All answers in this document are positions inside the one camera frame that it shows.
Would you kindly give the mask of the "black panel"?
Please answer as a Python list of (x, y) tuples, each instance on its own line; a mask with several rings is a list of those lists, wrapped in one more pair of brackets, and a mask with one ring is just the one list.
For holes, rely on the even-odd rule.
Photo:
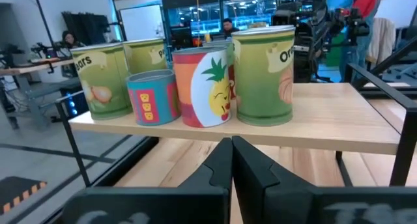
[(85, 45), (103, 44), (105, 34), (110, 32), (108, 18), (93, 13), (62, 12), (67, 29)]

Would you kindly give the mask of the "black aluminium table frame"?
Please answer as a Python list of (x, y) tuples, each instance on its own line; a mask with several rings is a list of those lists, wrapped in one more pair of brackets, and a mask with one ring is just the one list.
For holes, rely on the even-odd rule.
[[(375, 75), (379, 75), (382, 71), (386, 71), (389, 67), (395, 64), (411, 64), (412, 62), (417, 63), (417, 55), (409, 55), (410, 53), (417, 53), (417, 36), (410, 38), (407, 43), (403, 43), (402, 46), (396, 48), (392, 55), (389, 56), (385, 61), (381, 64), (377, 65), (373, 69), (371, 69), (371, 73), (375, 73)], [(395, 87), (405, 96), (410, 96), (410, 98), (417, 98), (417, 86), (415, 87)], [(121, 175), (125, 175), (128, 172), (128, 169), (133, 168), (134, 162), (141, 161), (156, 145), (155, 139), (148, 139), (150, 137), (145, 137), (144, 139), (140, 140), (136, 145), (134, 145), (131, 149), (129, 149), (125, 154), (123, 154), (119, 159), (113, 160), (110, 162), (109, 168), (107, 168), (103, 173), (99, 174), (97, 178), (90, 180), (87, 175), (87, 167), (93, 166), (92, 164), (85, 166), (82, 162), (82, 159), (87, 159), (86, 157), (82, 158), (81, 154), (79, 153), (78, 146), (75, 142), (73, 137), (72, 130), (70, 130), (70, 126), (68, 123), (68, 116), (65, 113), (63, 108), (63, 103), (70, 99), (73, 96), (79, 96), (81, 91), (75, 92), (70, 96), (64, 96), (59, 98), (55, 101), (55, 106), (59, 112), (59, 116), (63, 122), (65, 131), (67, 133), (68, 140), (70, 141), (70, 145), (72, 147), (72, 152), (70, 153), (72, 157), (74, 157), (77, 161), (77, 165), (79, 167), (79, 172), (73, 178), (75, 179), (77, 176), (81, 176), (86, 186), (110, 186), (116, 184), (116, 178), (121, 178)], [(348, 175), (348, 170), (346, 167), (346, 161), (343, 161), (342, 156), (347, 156), (347, 152), (336, 152), (335, 161), (337, 163), (338, 171), (341, 173), (341, 177), (345, 185), (351, 186), (352, 185), (352, 178), (353, 175)], [(63, 213), (63, 206), (59, 207), (54, 211), (50, 216), (48, 216), (44, 221), (41, 221), (40, 224), (63, 224), (61, 219)]]

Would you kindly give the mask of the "pineapple picture can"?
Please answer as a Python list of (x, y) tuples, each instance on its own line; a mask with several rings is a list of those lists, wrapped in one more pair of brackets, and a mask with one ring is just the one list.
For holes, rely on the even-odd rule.
[(172, 53), (182, 121), (208, 128), (231, 117), (231, 88), (224, 46), (188, 48)]

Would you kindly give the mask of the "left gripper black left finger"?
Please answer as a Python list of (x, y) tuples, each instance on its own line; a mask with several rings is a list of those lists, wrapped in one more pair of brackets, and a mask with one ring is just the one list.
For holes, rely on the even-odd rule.
[(223, 138), (205, 161), (179, 187), (221, 187), (231, 189), (233, 169), (233, 144)]

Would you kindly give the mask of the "light wooden shelf black frame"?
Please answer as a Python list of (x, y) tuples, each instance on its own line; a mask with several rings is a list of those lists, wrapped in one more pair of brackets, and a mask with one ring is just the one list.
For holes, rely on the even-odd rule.
[(355, 185), (417, 186), (417, 120), (395, 100), (365, 99), (348, 83), (294, 86), (293, 118), (278, 126), (252, 126), (232, 116), (226, 123), (193, 128), (181, 119), (140, 126), (132, 114), (94, 120), (84, 113), (72, 130), (219, 141), (241, 136), (255, 145), (342, 151)]

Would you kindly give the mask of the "black mat orange striped edge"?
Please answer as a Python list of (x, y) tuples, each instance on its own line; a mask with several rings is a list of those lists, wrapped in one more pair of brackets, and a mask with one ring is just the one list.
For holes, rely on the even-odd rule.
[(47, 186), (47, 182), (10, 176), (0, 180), (0, 216), (11, 211), (31, 195)]

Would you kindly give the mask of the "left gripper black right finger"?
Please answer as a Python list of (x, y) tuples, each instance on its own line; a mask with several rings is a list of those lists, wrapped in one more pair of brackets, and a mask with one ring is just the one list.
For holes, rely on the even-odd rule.
[(308, 224), (313, 184), (240, 136), (232, 137), (233, 178), (244, 224)]

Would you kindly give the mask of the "short blue can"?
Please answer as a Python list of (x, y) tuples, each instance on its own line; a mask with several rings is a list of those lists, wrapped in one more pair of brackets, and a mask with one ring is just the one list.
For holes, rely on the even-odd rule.
[(180, 117), (177, 84), (172, 70), (152, 70), (126, 78), (136, 122), (158, 126)]

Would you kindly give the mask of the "white garment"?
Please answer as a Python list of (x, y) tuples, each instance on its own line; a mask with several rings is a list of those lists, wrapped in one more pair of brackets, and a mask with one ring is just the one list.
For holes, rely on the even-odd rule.
[(391, 56), (394, 45), (395, 24), (386, 18), (374, 18), (367, 60), (372, 64), (380, 64)]

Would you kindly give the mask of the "white board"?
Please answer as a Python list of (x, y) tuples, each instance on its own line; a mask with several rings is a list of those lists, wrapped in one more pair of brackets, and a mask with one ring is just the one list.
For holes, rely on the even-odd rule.
[(120, 10), (127, 41), (165, 38), (160, 5)]

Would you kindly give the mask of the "green can cream banner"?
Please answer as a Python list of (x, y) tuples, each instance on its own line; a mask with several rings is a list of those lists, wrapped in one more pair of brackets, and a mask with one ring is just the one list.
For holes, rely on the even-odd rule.
[(162, 38), (131, 40), (122, 44), (131, 74), (167, 68), (165, 44)]

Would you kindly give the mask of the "person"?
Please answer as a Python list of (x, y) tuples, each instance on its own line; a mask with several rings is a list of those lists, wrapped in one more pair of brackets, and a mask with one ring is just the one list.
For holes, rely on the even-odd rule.
[(357, 8), (362, 18), (369, 26), (369, 34), (357, 38), (356, 46), (347, 46), (341, 49), (339, 72), (341, 82), (345, 79), (345, 69), (348, 63), (354, 63), (361, 68), (366, 67), (366, 57), (373, 33), (373, 19), (382, 0), (353, 0), (351, 9)]
[(231, 37), (231, 34), (239, 31), (239, 28), (233, 26), (232, 20), (230, 18), (223, 19), (223, 36), (227, 40)]
[(79, 47), (85, 46), (85, 44), (78, 41), (77, 38), (70, 31), (63, 31), (62, 45), (64, 48), (67, 48), (67, 49), (79, 48)]

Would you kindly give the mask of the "green oranges can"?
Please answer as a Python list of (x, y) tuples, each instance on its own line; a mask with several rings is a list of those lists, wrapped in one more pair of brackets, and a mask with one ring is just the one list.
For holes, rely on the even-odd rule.
[(275, 25), (232, 33), (237, 118), (275, 126), (293, 117), (295, 26)]

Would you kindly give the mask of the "green pears can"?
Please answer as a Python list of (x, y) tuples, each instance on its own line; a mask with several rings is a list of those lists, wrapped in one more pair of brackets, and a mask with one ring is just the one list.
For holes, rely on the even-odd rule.
[(91, 118), (107, 120), (130, 114), (129, 71), (122, 43), (84, 46), (70, 52)]

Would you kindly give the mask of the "wood top desk grey legs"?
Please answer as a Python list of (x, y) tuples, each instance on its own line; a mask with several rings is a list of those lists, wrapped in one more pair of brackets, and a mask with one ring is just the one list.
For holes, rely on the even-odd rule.
[(23, 95), (25, 97), (25, 103), (23, 104), (26, 107), (25, 111), (8, 111), (8, 108), (5, 105), (5, 103), (8, 101), (7, 92), (5, 90), (4, 85), (0, 82), (0, 92), (4, 94), (3, 100), (0, 97), (0, 106), (5, 111), (6, 118), (8, 119), (13, 129), (19, 128), (16, 120), (17, 117), (31, 118), (35, 121), (36, 125), (39, 128), (45, 128), (48, 125), (48, 121), (46, 120), (42, 111), (48, 110), (53, 103), (50, 102), (43, 105), (39, 105), (36, 99), (55, 92), (59, 92), (63, 88), (74, 87), (76, 85), (79, 85), (79, 81), (75, 77), (73, 77), (72, 79), (68, 79), (58, 83), (47, 83), (45, 86), (39, 87), (38, 89), (32, 89), (29, 84), (29, 81), (25, 77), (25, 74), (30, 74), (41, 70), (48, 70), (48, 73), (52, 74), (54, 73), (55, 68), (73, 63), (74, 62), (71, 58), (58, 57), (52, 59), (44, 59), (38, 63), (31, 63), (26, 66), (8, 67), (0, 69), (0, 77), (14, 76), (16, 78), (18, 87), (23, 92)]

